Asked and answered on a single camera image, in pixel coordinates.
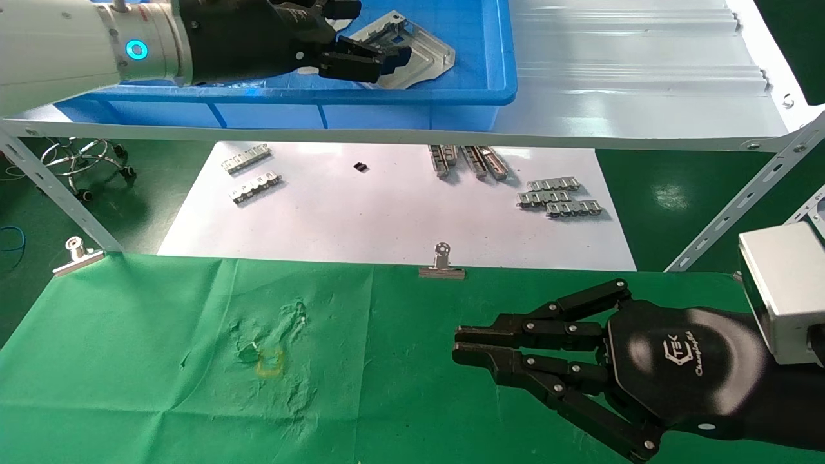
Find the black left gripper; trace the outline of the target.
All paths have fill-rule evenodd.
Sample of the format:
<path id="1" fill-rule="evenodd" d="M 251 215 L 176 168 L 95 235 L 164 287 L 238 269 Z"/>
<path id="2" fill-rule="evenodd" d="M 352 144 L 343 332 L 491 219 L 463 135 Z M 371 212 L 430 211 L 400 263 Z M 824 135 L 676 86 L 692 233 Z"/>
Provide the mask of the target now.
<path id="1" fill-rule="evenodd" d="M 377 48 L 338 36 L 329 20 L 354 20 L 359 0 L 174 1 L 182 36 L 180 73 L 186 87 L 291 73 L 318 65 L 319 75 L 340 81 L 377 83 L 407 66 L 407 45 Z"/>

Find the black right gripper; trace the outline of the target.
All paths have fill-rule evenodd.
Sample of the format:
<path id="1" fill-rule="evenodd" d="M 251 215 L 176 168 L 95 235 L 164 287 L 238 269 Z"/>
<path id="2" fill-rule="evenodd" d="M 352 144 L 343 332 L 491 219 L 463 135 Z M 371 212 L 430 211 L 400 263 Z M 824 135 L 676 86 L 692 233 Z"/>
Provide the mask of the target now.
<path id="1" fill-rule="evenodd" d="M 754 317 L 634 300 L 606 327 L 587 320 L 631 296 L 628 283 L 615 279 L 529 313 L 501 313 L 486 326 L 462 324 L 452 358 L 486 368 L 501 387 L 526 390 L 626 460 L 648 462 L 664 430 L 646 419 L 627 420 L 595 401 L 616 386 L 607 368 L 518 350 L 594 351 L 607 335 L 612 372 L 628 403 L 669 430 L 744 438 L 750 402 L 774 362 Z"/>

